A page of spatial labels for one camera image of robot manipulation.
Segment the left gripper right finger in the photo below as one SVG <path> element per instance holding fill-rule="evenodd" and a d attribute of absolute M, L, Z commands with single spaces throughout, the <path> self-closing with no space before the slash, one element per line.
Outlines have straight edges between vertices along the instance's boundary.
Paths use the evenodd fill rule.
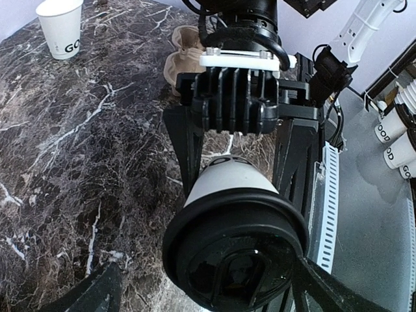
<path fill-rule="evenodd" d="M 323 311 L 386 310 L 355 293 L 305 257 L 299 257 L 294 264 L 292 293 L 297 311 L 310 310 L 307 295 L 310 295 Z"/>

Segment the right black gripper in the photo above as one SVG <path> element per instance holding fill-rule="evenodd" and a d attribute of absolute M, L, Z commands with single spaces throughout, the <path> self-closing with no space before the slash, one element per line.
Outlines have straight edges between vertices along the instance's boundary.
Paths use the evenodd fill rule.
<path fill-rule="evenodd" d="M 322 158 L 319 110 L 309 84 L 278 79 L 293 66 L 278 35 L 277 1 L 192 1 L 205 51 L 201 73 L 177 75 L 181 104 L 164 109 L 185 195 L 200 172 L 204 131 L 271 133 L 278 120 L 272 184 L 309 220 L 315 165 Z"/>

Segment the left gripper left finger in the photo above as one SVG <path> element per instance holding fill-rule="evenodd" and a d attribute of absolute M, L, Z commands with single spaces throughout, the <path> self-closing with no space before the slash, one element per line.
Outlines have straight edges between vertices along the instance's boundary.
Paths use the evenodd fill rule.
<path fill-rule="evenodd" d="M 39 311 L 119 311 L 121 298 L 121 270 L 116 263 L 110 262 L 99 267 L 61 298 L 41 307 Z"/>

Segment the black plastic cup lid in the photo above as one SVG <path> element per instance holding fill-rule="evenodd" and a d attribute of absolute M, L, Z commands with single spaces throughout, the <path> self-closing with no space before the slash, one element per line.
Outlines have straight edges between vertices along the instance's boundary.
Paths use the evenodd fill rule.
<path fill-rule="evenodd" d="M 253 311 L 286 291 L 307 253 L 302 214 L 279 194 L 233 188 L 188 203 L 162 244 L 171 281 L 209 311 Z"/>

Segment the white paper coffee cup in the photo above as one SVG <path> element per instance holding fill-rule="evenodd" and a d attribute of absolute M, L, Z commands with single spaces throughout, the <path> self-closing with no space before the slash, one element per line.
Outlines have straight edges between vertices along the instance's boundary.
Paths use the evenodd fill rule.
<path fill-rule="evenodd" d="M 225 155 L 213 159 L 202 170 L 184 208 L 253 203 L 278 195 L 273 184 L 250 161 Z"/>

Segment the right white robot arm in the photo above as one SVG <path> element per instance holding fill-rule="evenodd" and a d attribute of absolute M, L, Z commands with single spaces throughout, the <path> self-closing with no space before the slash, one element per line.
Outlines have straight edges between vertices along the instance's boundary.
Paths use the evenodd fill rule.
<path fill-rule="evenodd" d="M 325 101 L 350 85 L 371 36 L 388 15 L 406 6 L 405 1 L 361 1 L 337 37 L 315 48 L 313 76 L 284 81 L 275 73 L 289 70 L 296 59 L 281 46 L 275 1 L 189 3 L 199 16 L 203 71 L 177 75 L 181 104 L 163 114 L 187 203 L 206 196 L 220 199 L 230 188 L 227 178 L 238 189 L 252 180 L 250 170 L 225 171 L 230 161 L 226 156 L 216 163 L 210 178 L 202 176 L 205 132 L 269 134 L 279 120 L 283 128 L 278 132 L 272 183 L 260 179 L 257 185 L 288 195 L 292 203 L 307 203 L 313 167 L 324 145 Z"/>

